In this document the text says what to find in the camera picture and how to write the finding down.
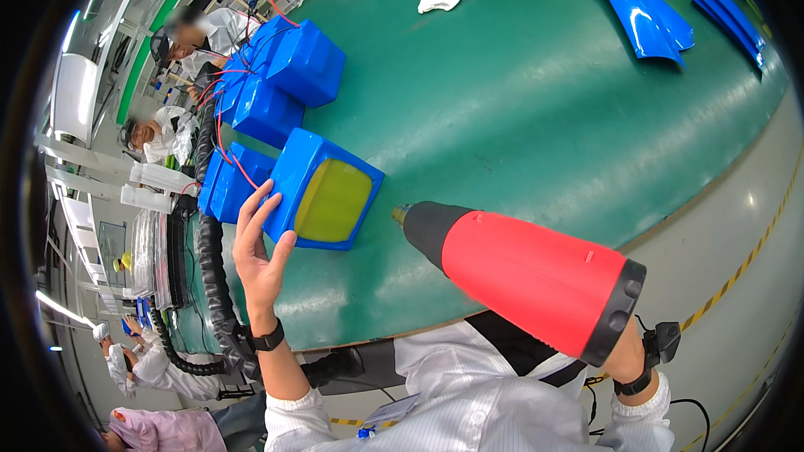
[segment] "green stripe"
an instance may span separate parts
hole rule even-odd
[[[175,7],[178,0],[165,0],[164,4],[157,11],[154,21],[150,24],[148,30],[153,32],[162,26],[165,21],[165,16]],[[146,37],[140,45],[140,50],[131,65],[129,78],[126,79],[126,87],[123,89],[123,98],[120,101],[120,108],[117,110],[117,124],[123,124],[126,121],[126,115],[129,113],[129,105],[131,104],[131,97],[134,95],[134,88],[137,87],[137,79],[142,72],[142,66],[145,65],[146,59],[150,54],[150,37]]]

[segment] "red heat gun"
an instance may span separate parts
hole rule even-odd
[[[392,216],[471,298],[595,367],[620,338],[645,281],[645,266],[613,249],[509,216],[430,201],[397,206]]]

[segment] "green workbench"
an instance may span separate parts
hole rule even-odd
[[[765,125],[787,75],[772,43],[760,77],[691,0],[666,1],[695,29],[686,69],[638,60],[608,0],[462,0],[425,15],[419,0],[305,0],[293,10],[347,55],[338,98],[308,109],[305,129],[386,176],[352,250],[291,255],[276,304],[290,345],[363,342],[482,309],[407,244],[394,205],[482,208],[619,247],[714,180]],[[234,226],[224,234],[242,317]],[[206,346],[217,347],[199,274],[192,291]],[[177,316],[180,345],[204,350],[195,310]]]

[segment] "worker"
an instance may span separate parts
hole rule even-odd
[[[296,234],[285,232],[268,260],[262,226],[281,202],[276,193],[262,203],[272,187],[273,181],[266,181],[243,204],[233,246],[253,336],[249,341],[262,346],[256,354],[268,394],[265,448],[352,450],[354,437],[338,441],[332,434],[323,400],[310,389],[274,314]],[[530,377],[518,377],[506,357],[467,321],[395,339],[394,347],[397,373],[406,377],[416,403],[384,407],[384,415],[399,423],[361,432],[369,437],[361,440],[361,449],[665,452],[673,444],[670,422],[663,418],[670,406],[667,378],[644,369],[645,350],[633,317],[602,367],[627,391],[613,396],[613,421],[595,446],[588,445],[588,415],[577,401],[585,370],[560,388],[539,380],[576,360],[557,353]]]
[[[100,438],[109,452],[245,452],[265,434],[264,409],[265,392],[209,412],[116,408]]]
[[[129,272],[131,271],[131,252],[125,251],[120,258],[115,258],[114,262],[112,262],[112,267],[114,267],[114,272],[123,272],[124,270],[128,269]]]
[[[136,123],[129,119],[123,124],[121,140],[124,145],[144,152],[146,162],[162,163],[167,156],[177,155],[179,149],[183,148],[176,137],[185,136],[197,125],[198,121],[187,109],[165,105],[145,123]]]
[[[107,324],[95,326],[93,337],[104,352],[109,376],[126,397],[135,398],[136,387],[173,391],[199,401],[218,397],[218,376],[196,376],[183,372],[170,362],[162,339],[153,330],[140,326],[130,316],[124,316],[123,321],[131,330],[127,337],[137,343],[134,349],[115,344]],[[214,361],[212,356],[204,354],[187,355],[184,359],[199,365]]]
[[[195,79],[206,62],[222,69],[246,34],[253,35],[259,27],[255,18],[230,8],[218,8],[207,15],[191,6],[180,6],[167,14],[151,37],[151,56],[160,68],[180,61],[184,72]],[[192,86],[187,93],[195,100],[200,96]]]

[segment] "black wrist strap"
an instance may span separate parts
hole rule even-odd
[[[276,318],[276,328],[271,333],[262,337],[254,337],[251,333],[251,325],[246,330],[246,342],[256,351],[273,351],[276,346],[282,343],[285,338],[285,331],[282,329],[282,322]]]
[[[642,369],[642,374],[637,377],[637,380],[629,382],[628,384],[620,384],[614,381],[614,394],[618,396],[624,394],[627,397],[633,397],[635,394],[644,391],[645,388],[650,385],[650,381],[653,378],[653,367],[648,366],[647,357],[645,361],[645,367]]]

